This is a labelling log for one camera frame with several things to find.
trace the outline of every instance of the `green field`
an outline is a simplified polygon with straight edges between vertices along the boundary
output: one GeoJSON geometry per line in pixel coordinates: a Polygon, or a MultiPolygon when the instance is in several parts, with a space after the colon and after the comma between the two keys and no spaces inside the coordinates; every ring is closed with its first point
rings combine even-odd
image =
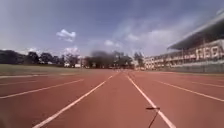
{"type": "Polygon", "coordinates": [[[85,69],[50,67],[50,66],[27,66],[0,64],[0,76],[12,75],[44,75],[44,74],[73,74],[85,69]]]}

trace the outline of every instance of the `grandstand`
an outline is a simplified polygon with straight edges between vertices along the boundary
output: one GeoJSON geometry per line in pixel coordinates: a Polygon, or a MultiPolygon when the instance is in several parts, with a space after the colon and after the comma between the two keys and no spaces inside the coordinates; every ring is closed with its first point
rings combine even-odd
{"type": "Polygon", "coordinates": [[[224,71],[222,66],[224,64],[224,13],[189,33],[168,49],[178,51],[146,58],[146,68],[169,69],[219,64],[223,67],[220,71],[224,71]]]}

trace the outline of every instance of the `running track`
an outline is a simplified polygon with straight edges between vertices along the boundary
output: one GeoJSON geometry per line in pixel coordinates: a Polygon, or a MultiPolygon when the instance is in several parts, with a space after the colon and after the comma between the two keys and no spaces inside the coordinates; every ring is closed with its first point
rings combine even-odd
{"type": "Polygon", "coordinates": [[[224,76],[132,70],[0,79],[0,128],[223,128],[224,76]]]}

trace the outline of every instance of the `blue sky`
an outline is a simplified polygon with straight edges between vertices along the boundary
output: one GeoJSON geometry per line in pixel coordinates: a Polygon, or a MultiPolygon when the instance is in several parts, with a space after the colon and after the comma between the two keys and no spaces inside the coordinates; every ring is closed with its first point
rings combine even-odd
{"type": "Polygon", "coordinates": [[[157,55],[222,8],[223,0],[1,0],[0,49],[157,55]]]}

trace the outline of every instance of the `fence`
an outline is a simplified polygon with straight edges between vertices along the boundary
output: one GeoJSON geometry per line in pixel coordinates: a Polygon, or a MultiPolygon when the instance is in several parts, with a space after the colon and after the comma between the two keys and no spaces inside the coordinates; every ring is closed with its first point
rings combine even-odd
{"type": "Polygon", "coordinates": [[[224,73],[224,64],[207,64],[161,69],[170,72],[224,73]]]}

